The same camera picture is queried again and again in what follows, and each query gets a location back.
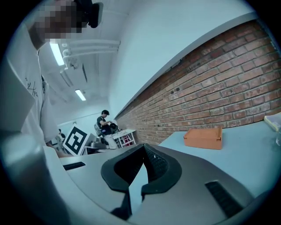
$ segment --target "ceiling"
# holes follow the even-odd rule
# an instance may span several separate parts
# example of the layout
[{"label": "ceiling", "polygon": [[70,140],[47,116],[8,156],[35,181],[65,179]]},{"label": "ceiling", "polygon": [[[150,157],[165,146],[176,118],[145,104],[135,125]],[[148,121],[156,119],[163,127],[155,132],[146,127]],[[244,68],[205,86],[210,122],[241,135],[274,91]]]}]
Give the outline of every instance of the ceiling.
[{"label": "ceiling", "polygon": [[136,1],[100,0],[104,9],[97,28],[86,27],[82,33],[57,40],[62,55],[65,49],[71,53],[64,58],[68,68],[58,66],[49,44],[40,49],[41,71],[50,85],[52,105],[81,101],[75,93],[77,89],[87,100],[107,97],[112,60],[118,52],[122,28]]}]

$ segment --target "ceiling light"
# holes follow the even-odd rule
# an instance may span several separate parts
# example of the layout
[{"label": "ceiling light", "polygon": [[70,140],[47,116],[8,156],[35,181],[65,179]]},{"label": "ceiling light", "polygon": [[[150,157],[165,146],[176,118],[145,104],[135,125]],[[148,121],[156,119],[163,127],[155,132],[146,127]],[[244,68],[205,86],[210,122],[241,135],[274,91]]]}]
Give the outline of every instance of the ceiling light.
[{"label": "ceiling light", "polygon": [[82,101],[86,101],[84,95],[80,90],[75,90],[76,94],[81,98]]},{"label": "ceiling light", "polygon": [[65,62],[63,61],[63,58],[61,56],[61,51],[60,48],[58,47],[58,44],[50,42],[50,46],[58,65],[64,65]]}]

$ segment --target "orange box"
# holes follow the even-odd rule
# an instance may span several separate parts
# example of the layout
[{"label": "orange box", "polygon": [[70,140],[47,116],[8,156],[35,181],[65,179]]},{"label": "orange box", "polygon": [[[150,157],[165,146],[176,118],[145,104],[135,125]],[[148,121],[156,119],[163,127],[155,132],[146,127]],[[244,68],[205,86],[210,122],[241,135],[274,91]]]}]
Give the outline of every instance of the orange box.
[{"label": "orange box", "polygon": [[223,129],[190,129],[184,135],[184,144],[190,147],[203,149],[222,149]]}]

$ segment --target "brick wall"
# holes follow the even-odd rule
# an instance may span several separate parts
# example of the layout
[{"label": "brick wall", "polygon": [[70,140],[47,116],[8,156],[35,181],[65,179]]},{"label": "brick wall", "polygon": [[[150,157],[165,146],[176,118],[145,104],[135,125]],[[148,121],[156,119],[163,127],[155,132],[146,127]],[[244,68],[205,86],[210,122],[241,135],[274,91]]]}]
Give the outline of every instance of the brick wall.
[{"label": "brick wall", "polygon": [[138,142],[159,144],[191,127],[235,127],[281,111],[281,60],[256,21],[204,43],[117,117]]}]

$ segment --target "gray table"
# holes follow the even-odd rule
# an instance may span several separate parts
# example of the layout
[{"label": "gray table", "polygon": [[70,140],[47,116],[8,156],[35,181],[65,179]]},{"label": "gray table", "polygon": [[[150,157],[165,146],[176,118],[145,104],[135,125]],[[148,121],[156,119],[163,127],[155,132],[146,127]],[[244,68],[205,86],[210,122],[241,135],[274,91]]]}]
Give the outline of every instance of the gray table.
[{"label": "gray table", "polygon": [[[160,146],[208,160],[241,182],[254,197],[274,187],[281,171],[281,148],[276,144],[276,132],[265,122],[223,129],[221,150],[185,146],[185,133],[173,133]],[[141,187],[147,182],[143,165],[130,186],[133,212],[141,204]]]}]

